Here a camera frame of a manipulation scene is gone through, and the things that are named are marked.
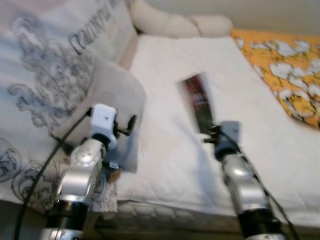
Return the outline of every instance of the white bed sheet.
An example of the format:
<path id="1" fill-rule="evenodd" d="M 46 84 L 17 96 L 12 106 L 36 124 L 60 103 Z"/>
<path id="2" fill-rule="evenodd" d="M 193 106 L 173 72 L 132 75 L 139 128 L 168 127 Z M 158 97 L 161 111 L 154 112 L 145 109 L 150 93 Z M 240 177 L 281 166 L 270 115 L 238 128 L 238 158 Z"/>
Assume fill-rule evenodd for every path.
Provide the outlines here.
<path id="1" fill-rule="evenodd" d="M 242 123 L 240 145 L 298 225 L 320 226 L 320 133 L 289 118 L 231 37 L 139 38 L 131 72 L 147 94 L 136 173 L 119 200 L 234 215 L 210 145 L 192 127 L 177 82 L 206 72 L 218 121 Z"/>

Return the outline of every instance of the bed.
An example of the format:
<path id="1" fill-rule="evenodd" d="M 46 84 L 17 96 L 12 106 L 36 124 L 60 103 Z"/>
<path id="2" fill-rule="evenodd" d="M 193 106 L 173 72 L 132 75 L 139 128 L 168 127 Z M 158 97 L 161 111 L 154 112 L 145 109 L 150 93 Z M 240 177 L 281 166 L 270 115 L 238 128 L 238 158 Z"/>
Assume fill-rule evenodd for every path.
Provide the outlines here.
<path id="1" fill-rule="evenodd" d="M 295 225 L 319 232 L 320 133 L 288 117 L 231 37 L 141 35 L 130 71 L 147 94 L 138 168 L 121 173 L 119 213 L 100 228 L 144 222 L 239 232 L 221 164 L 194 131 L 177 88 L 206 72 L 217 121 L 241 122 L 240 145 L 267 188 Z"/>

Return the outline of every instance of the black joint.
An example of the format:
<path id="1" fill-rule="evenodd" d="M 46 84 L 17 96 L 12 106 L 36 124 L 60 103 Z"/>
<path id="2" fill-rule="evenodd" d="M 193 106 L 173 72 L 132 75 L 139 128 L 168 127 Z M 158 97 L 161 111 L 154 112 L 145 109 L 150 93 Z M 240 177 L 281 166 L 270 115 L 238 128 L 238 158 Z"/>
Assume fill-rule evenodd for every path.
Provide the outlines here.
<path id="1" fill-rule="evenodd" d="M 114 129 L 115 129 L 115 132 L 118 135 L 118 137 L 119 137 L 119 133 L 129 137 L 131 135 L 134 127 L 135 127 L 136 121 L 137 121 L 137 115 L 133 115 L 130 118 L 130 120 L 128 122 L 128 127 L 126 129 L 120 128 L 119 125 L 117 123 L 115 123 L 115 125 L 114 125 L 115 128 Z"/>
<path id="2" fill-rule="evenodd" d="M 222 141 L 214 149 L 215 158 L 222 162 L 226 155 L 237 154 L 237 149 L 228 141 Z"/>
<path id="3" fill-rule="evenodd" d="M 211 125 L 210 128 L 210 138 L 206 138 L 203 140 L 204 143 L 206 144 L 214 144 L 217 145 L 219 143 L 219 138 L 220 138 L 220 126 L 219 125 Z"/>
<path id="4" fill-rule="evenodd" d="M 91 117 L 91 116 L 92 116 L 92 110 L 93 110 L 93 108 L 90 107 L 90 108 L 88 109 L 88 111 L 86 112 L 86 115 L 89 116 L 89 117 Z"/>
<path id="5" fill-rule="evenodd" d="M 254 209 L 238 215 L 243 236 L 259 234 L 283 234 L 281 222 L 268 209 Z"/>
<path id="6" fill-rule="evenodd" d="M 99 142 L 101 142 L 104 146 L 105 149 L 108 150 L 108 146 L 110 143 L 110 139 L 107 138 L 105 135 L 100 134 L 100 133 L 96 133 L 92 136 L 93 139 L 98 140 Z"/>
<path id="7" fill-rule="evenodd" d="M 59 201 L 48 212 L 46 228 L 81 231 L 87 217 L 88 206 L 82 202 Z"/>

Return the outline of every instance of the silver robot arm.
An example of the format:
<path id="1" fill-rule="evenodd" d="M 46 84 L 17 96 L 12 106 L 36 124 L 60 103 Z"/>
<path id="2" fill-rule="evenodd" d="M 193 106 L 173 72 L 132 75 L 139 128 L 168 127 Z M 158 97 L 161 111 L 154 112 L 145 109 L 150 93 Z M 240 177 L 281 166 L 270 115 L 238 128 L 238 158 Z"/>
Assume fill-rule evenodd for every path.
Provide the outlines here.
<path id="1" fill-rule="evenodd" d="M 222 163 L 223 181 L 228 188 L 234 210 L 246 240 L 286 240 L 281 222 L 274 216 L 264 189 L 256 180 L 250 166 L 230 140 L 219 134 L 220 128 L 235 143 L 239 123 L 225 121 L 213 129 L 206 143 L 214 144 L 215 158 Z"/>
<path id="2" fill-rule="evenodd" d="M 40 240 L 82 239 L 88 208 L 106 153 L 117 146 L 119 133 L 130 135 L 136 122 L 136 116 L 133 116 L 127 129 L 118 128 L 116 115 L 117 110 L 113 107 L 94 106 L 91 138 L 72 151 L 70 169 L 65 171 L 59 182 L 56 203 L 48 213 Z"/>

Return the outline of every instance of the black cable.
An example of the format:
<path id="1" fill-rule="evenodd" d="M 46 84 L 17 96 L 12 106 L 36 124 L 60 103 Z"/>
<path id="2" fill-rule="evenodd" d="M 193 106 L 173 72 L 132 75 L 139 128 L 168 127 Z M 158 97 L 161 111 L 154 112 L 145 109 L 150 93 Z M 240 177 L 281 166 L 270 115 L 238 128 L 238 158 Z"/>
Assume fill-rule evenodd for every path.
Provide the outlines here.
<path id="1" fill-rule="evenodd" d="M 249 159 L 246 157 L 244 152 L 240 149 L 238 144 L 231 138 L 229 137 L 225 132 L 223 132 L 221 129 L 218 132 L 220 135 L 224 136 L 235 148 L 236 150 L 241 154 L 243 160 L 247 163 L 247 165 L 251 168 L 251 171 L 253 172 L 253 177 L 257 180 L 259 183 L 260 187 L 263 189 L 265 195 L 272 200 L 272 202 L 276 205 L 278 208 L 279 212 L 282 214 L 283 218 L 285 221 L 288 223 L 290 231 L 294 237 L 295 240 L 300 240 L 300 237 L 297 233 L 297 230 L 295 228 L 295 225 L 289 220 L 285 210 L 283 207 L 278 203 L 278 201 L 275 199 L 275 197 L 268 191 L 268 189 L 265 187 L 265 185 L 262 183 L 260 176 L 258 175 L 258 172 L 256 171 L 255 167 L 253 164 L 249 161 Z"/>
<path id="2" fill-rule="evenodd" d="M 66 139 L 69 137 L 69 135 L 73 132 L 73 130 L 86 118 L 86 116 L 89 116 L 91 114 L 91 109 L 89 109 L 89 111 L 87 111 L 71 128 L 70 130 L 63 136 L 63 138 L 59 141 L 59 143 L 55 146 L 55 148 L 53 149 L 53 151 L 51 152 L 50 156 L 47 158 L 47 160 L 45 161 L 43 167 L 41 168 L 40 172 L 38 173 L 38 175 L 36 176 L 34 182 L 32 183 L 32 186 L 23 202 L 23 205 L 20 209 L 17 221 L 16 221 L 16 225 L 15 225 L 15 229 L 14 229 L 14 240 L 19 240 L 20 237 L 20 230 L 21 230 L 21 226 L 22 226 L 22 222 L 28 207 L 28 204 L 30 202 L 30 199 L 32 197 L 32 195 L 34 194 L 34 191 L 37 187 L 37 184 L 39 182 L 39 180 L 41 179 L 42 175 L 44 174 L 46 168 L 48 167 L 48 165 L 50 164 L 51 160 L 53 159 L 53 157 L 56 155 L 57 151 L 59 150 L 59 148 L 65 143 Z"/>

